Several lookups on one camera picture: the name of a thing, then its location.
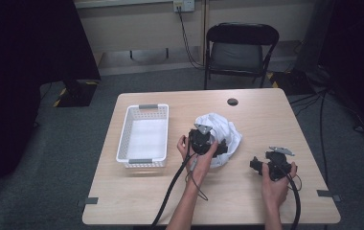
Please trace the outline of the person's left hand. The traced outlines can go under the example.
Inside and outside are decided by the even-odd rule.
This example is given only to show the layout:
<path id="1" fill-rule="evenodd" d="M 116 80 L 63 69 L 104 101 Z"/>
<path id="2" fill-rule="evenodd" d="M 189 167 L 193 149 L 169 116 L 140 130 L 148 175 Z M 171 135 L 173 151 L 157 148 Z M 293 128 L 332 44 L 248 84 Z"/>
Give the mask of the person's left hand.
<path id="1" fill-rule="evenodd" d="M 188 153 L 192 153 L 193 150 L 188 148 L 189 138 L 182 135 L 177 143 L 177 149 L 181 153 L 183 159 L 185 159 Z M 187 172 L 191 173 L 188 178 L 187 183 L 194 184 L 199 190 L 202 182 L 204 181 L 213 159 L 213 154 L 215 153 L 218 146 L 218 142 L 214 141 L 210 149 L 203 155 L 193 156 L 187 163 Z"/>

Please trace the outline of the white wall socket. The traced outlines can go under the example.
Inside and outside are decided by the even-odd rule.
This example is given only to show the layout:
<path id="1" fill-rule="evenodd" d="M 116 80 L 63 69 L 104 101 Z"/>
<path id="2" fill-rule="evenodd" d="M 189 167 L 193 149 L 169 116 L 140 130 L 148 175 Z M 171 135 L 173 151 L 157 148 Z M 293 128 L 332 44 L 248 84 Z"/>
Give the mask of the white wall socket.
<path id="1" fill-rule="evenodd" d="M 173 0 L 173 10 L 175 12 L 193 12 L 195 10 L 195 1 Z"/>

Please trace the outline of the black folding chair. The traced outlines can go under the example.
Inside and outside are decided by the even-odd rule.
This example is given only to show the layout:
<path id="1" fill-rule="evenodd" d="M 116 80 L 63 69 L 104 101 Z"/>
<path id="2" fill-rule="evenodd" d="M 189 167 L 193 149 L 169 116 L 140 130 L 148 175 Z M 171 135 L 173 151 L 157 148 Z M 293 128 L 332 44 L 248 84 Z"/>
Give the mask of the black folding chair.
<path id="1" fill-rule="evenodd" d="M 212 74 L 260 78 L 263 87 L 279 32 L 270 25 L 225 22 L 206 33 L 204 88 Z"/>

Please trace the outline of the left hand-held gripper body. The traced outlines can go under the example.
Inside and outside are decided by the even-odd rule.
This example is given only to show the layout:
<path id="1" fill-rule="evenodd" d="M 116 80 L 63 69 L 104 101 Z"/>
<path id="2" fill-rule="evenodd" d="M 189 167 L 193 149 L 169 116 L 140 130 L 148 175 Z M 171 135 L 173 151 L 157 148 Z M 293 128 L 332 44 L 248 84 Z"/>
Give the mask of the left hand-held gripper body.
<path id="1" fill-rule="evenodd" d="M 212 129 L 211 126 L 194 124 L 194 128 L 189 132 L 189 142 L 195 153 L 203 155 L 210 149 L 215 141 Z"/>

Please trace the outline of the white cloth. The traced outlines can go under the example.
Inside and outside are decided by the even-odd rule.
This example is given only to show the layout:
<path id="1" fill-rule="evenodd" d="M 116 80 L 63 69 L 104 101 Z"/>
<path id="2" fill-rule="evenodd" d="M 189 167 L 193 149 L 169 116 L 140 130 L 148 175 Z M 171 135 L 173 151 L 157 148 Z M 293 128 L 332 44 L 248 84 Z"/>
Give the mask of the white cloth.
<path id="1" fill-rule="evenodd" d="M 221 167 L 226 164 L 230 157 L 239 147 L 242 135 L 237 131 L 235 125 L 229 122 L 225 117 L 217 113 L 208 113 L 195 119 L 198 125 L 211 127 L 211 135 L 219 143 L 225 141 L 227 150 L 222 154 L 214 156 L 211 161 L 211 168 Z"/>

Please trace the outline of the person's right hand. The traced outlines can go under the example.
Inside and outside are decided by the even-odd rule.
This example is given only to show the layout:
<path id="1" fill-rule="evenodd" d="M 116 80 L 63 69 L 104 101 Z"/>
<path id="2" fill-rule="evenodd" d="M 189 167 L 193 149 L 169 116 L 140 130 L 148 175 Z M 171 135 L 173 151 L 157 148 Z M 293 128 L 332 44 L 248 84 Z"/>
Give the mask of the person's right hand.
<path id="1" fill-rule="evenodd" d="M 269 176 L 269 167 L 262 164 L 262 199 L 268 211 L 278 211 L 285 202 L 289 180 L 281 178 L 273 181 Z"/>

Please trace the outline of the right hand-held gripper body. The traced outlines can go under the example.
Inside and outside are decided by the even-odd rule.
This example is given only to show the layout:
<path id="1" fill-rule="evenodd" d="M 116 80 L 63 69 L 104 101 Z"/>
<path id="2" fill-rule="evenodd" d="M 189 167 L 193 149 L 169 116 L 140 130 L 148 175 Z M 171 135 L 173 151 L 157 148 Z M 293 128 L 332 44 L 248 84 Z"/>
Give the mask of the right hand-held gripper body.
<path id="1" fill-rule="evenodd" d="M 278 181 L 291 173 L 292 167 L 286 160 L 287 156 L 294 156 L 294 153 L 282 147 L 270 147 L 265 153 L 265 157 L 269 159 L 268 176 L 272 181 Z"/>

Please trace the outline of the black stand base striped edge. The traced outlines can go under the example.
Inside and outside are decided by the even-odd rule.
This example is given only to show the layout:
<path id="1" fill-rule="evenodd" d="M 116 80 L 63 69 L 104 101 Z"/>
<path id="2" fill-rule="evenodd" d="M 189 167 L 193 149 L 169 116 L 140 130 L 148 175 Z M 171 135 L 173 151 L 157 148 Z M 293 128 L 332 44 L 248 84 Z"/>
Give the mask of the black stand base striped edge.
<path id="1" fill-rule="evenodd" d="M 54 107 L 84 107 L 92 102 L 99 85 L 96 81 L 65 80 Z"/>
<path id="2" fill-rule="evenodd" d="M 313 94 L 307 75 L 303 72 L 268 72 L 266 74 L 274 88 L 281 88 L 287 96 Z"/>

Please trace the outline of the white plastic basket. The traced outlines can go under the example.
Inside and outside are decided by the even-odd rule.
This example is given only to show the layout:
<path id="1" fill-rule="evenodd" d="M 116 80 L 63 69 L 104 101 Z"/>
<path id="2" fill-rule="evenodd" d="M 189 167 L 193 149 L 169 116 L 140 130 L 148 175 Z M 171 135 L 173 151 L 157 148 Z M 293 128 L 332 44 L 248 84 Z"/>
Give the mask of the white plastic basket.
<path id="1" fill-rule="evenodd" d="M 126 168 L 162 168 L 168 154 L 169 106 L 136 104 L 127 108 L 116 160 Z"/>

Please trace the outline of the black curtain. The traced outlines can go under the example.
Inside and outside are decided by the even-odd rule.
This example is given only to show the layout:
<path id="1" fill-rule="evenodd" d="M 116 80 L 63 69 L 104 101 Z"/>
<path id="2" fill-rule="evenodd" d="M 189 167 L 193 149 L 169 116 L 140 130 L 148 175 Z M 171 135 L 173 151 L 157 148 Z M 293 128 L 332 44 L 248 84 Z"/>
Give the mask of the black curtain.
<path id="1" fill-rule="evenodd" d="M 364 0 L 334 0 L 320 62 L 355 106 L 364 131 Z"/>
<path id="2" fill-rule="evenodd" d="M 0 178 L 32 136 L 40 86 L 99 78 L 74 0 L 0 0 Z"/>

